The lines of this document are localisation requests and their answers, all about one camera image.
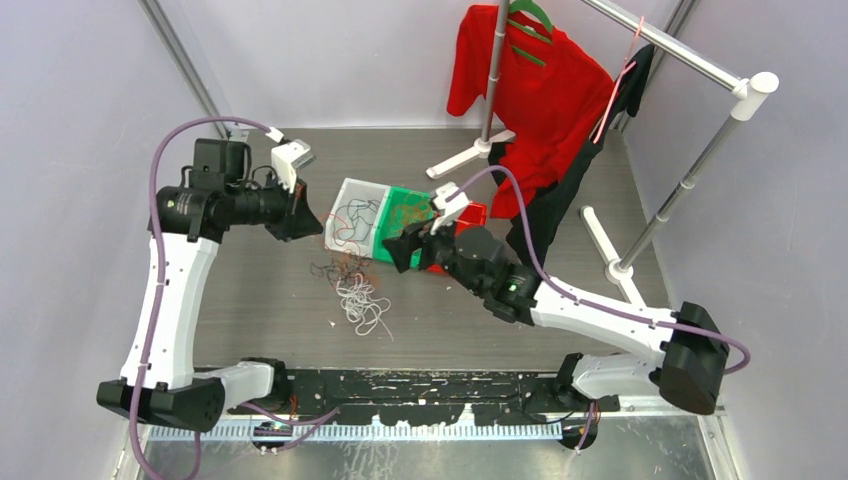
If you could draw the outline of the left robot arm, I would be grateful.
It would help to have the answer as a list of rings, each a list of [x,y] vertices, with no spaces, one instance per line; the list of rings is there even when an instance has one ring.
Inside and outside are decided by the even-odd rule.
[[[194,340],[208,274],[231,227],[261,225],[284,242],[322,234],[307,184],[297,175],[313,159],[306,142],[283,139],[258,183],[247,144],[196,141],[180,184],[156,194],[165,258],[158,258],[152,240],[133,346],[118,379],[99,384],[99,406],[124,418],[135,415],[140,423],[199,432],[245,402],[269,413],[288,406],[293,388],[283,361],[246,357],[197,372]]]

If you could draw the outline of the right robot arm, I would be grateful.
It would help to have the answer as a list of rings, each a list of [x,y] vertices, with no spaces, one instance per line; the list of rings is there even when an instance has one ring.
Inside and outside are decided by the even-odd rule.
[[[512,261],[484,227],[432,233],[422,221],[382,244],[399,272],[409,270],[418,253],[421,269],[440,266],[505,322],[569,331],[618,348],[610,356],[566,356],[554,386],[565,409],[577,411],[607,396],[657,395],[689,413],[715,412],[730,340],[704,307],[638,306],[581,290]]]

